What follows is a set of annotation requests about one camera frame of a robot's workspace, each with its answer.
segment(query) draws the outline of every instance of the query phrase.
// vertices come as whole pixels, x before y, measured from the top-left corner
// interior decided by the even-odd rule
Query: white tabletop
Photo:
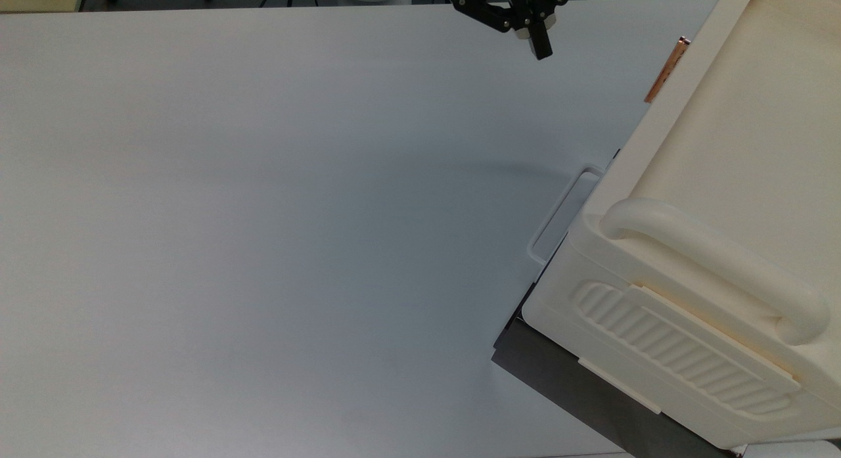
[[[0,455],[616,450],[493,339],[714,1],[0,16]]]

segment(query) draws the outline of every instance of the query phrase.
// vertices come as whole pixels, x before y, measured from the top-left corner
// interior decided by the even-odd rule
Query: ribbed panel
[[[621,290],[592,282],[578,294],[584,318],[718,402],[754,415],[790,406],[789,395],[766,386],[717,351],[624,300]]]

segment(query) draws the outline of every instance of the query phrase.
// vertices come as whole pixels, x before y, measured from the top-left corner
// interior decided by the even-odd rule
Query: box handle
[[[807,344],[829,325],[826,300],[811,285],[672,204],[625,198],[607,210],[600,230],[612,240],[628,231],[652,237],[765,302],[781,314],[776,331],[786,344]]]

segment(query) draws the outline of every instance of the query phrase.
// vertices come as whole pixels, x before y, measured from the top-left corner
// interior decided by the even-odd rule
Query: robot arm
[[[567,0],[508,0],[510,8],[501,8],[488,0],[452,0],[457,11],[489,25],[499,32],[513,29],[520,39],[529,39],[538,60],[552,54],[547,30],[555,24],[555,7]]]

